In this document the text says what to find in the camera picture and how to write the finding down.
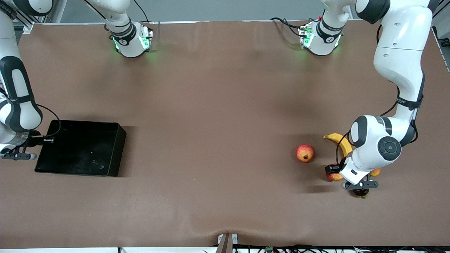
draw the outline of black box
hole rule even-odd
[[[59,128],[50,123],[47,134]],[[126,132],[118,123],[61,120],[53,144],[42,146],[36,172],[117,176]]]

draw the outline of gray floor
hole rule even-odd
[[[137,0],[150,21],[232,21],[245,19],[316,18],[324,11],[318,0]],[[128,15],[145,20],[131,1]],[[62,23],[101,22],[82,1],[67,0]]]

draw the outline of brown tabletop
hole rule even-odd
[[[449,245],[450,75],[434,37],[419,139],[357,199],[326,181],[336,146],[322,136],[395,101],[373,68],[377,26],[349,22],[318,57],[279,24],[155,25],[154,51],[135,59],[103,26],[35,25],[20,50],[37,102],[128,136],[117,178],[0,161],[0,246],[209,246],[224,232],[258,245]],[[312,163],[295,158],[304,143]]]

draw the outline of banana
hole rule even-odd
[[[336,143],[339,143],[339,141],[342,139],[342,135],[338,133],[333,133],[329,135],[324,136],[324,140],[332,140]],[[353,151],[353,148],[350,145],[350,142],[347,140],[347,138],[344,138],[339,146],[342,149],[342,153],[344,154],[344,157],[346,157],[351,151]]]

